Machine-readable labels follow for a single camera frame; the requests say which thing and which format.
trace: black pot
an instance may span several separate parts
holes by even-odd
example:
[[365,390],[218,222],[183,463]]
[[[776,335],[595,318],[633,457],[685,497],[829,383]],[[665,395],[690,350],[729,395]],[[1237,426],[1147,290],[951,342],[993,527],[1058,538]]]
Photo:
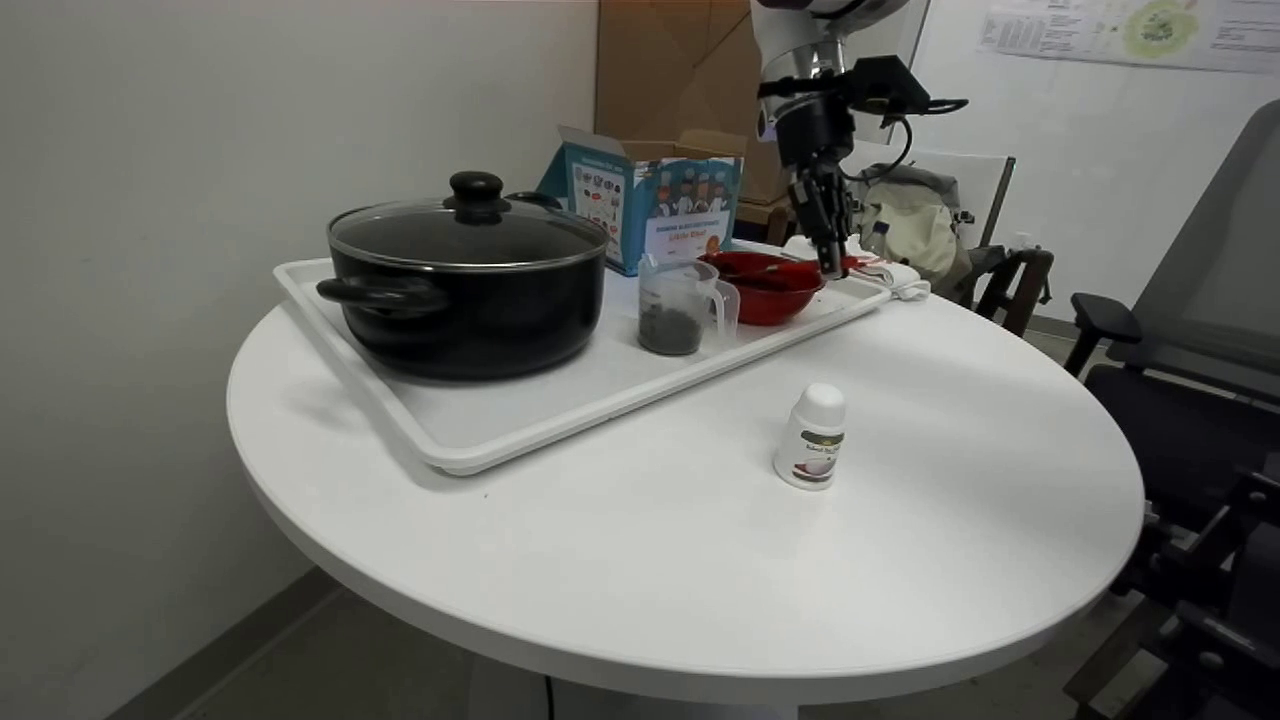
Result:
[[372,203],[328,222],[350,335],[432,380],[502,380],[555,369],[590,341],[605,222],[502,199],[488,173],[451,174],[451,199]]

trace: cardboard box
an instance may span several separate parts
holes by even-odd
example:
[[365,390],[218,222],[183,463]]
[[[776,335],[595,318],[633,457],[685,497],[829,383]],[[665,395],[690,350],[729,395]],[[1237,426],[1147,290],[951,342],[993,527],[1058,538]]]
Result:
[[749,0],[598,0],[595,133],[675,136],[717,126],[743,136],[739,197],[787,197],[778,156],[761,145],[761,52]]
[[743,138],[724,133],[680,133],[675,138],[613,138],[560,126],[540,191],[568,213],[607,222],[607,265],[623,276],[644,255],[690,261],[729,242]]

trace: pot handle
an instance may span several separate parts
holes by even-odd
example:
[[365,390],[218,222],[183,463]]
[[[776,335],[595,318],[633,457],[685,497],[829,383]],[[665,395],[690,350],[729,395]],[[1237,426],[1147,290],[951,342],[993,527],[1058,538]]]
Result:
[[449,299],[441,289],[432,283],[369,283],[369,279],[320,279],[314,290],[333,304],[349,304],[349,308],[369,308],[369,313],[411,313],[411,314],[432,314],[443,313]]

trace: white wall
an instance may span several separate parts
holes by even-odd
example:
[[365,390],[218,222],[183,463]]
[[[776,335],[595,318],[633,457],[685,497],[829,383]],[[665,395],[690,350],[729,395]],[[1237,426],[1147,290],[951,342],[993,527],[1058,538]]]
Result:
[[920,119],[916,138],[1018,159],[998,229],[1054,253],[1049,314],[1084,289],[1131,299],[1280,77],[995,57],[984,7],[933,3],[916,77],[971,106]]
[[266,269],[472,159],[526,188],[590,31],[587,0],[0,3],[3,720],[104,717],[303,573],[218,405]]

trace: paper on wall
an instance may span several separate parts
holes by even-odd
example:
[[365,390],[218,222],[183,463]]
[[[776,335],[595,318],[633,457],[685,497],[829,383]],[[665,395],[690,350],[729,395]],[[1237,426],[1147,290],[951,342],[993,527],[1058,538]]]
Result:
[[1004,57],[1280,70],[1280,0],[993,0]]

